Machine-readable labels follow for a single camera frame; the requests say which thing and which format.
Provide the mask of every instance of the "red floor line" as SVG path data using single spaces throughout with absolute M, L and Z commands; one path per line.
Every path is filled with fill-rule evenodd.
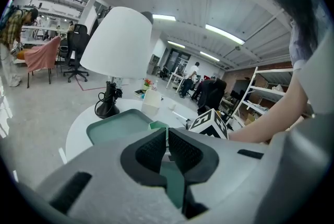
M 81 88 L 82 91 L 88 91 L 88 90 L 94 90 L 94 89 L 102 89 L 102 88 L 106 88 L 106 87 L 100 87 L 100 88 L 89 88 L 89 89 L 83 89 L 83 87 L 81 86 L 81 84 L 79 83 L 79 80 L 77 78 L 77 76 L 74 76 L 75 79 L 77 80 L 77 83 L 79 85 L 79 87 Z

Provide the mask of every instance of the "doorway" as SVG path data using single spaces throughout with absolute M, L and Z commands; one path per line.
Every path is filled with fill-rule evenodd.
M 168 59 L 166 61 L 166 68 L 174 72 L 176 67 L 180 64 L 180 62 L 184 61 L 189 61 L 190 59 L 190 54 L 184 53 L 184 52 L 179 52 L 177 50 L 172 49 L 171 53 L 168 56 Z

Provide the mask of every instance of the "black lamp base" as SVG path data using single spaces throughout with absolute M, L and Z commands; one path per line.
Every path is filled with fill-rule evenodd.
M 101 92 L 99 96 L 100 94 L 104 94 L 104 97 L 103 99 L 99 97 L 99 101 L 95 105 L 95 114 L 101 119 L 119 114 L 120 110 L 116 106 L 116 100 L 122 97 L 122 91 L 116 88 L 116 83 L 107 81 L 105 93 Z

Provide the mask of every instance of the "pink chair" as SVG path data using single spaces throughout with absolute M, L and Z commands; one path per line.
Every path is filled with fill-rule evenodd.
M 50 42 L 43 46 L 34 46 L 30 50 L 24 52 L 26 64 L 28 66 L 28 83 L 29 88 L 29 73 L 37 70 L 47 68 L 49 72 L 49 84 L 51 84 L 51 69 L 55 66 L 57 51 L 61 42 L 61 38 L 55 37 Z

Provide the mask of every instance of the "white pants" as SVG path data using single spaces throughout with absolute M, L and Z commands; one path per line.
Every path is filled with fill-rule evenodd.
M 10 54 L 9 49 L 2 43 L 0 43 L 0 57 L 7 84 L 10 87 L 16 87 L 19 85 L 21 78 L 17 75 L 16 66 L 13 63 L 13 56 Z

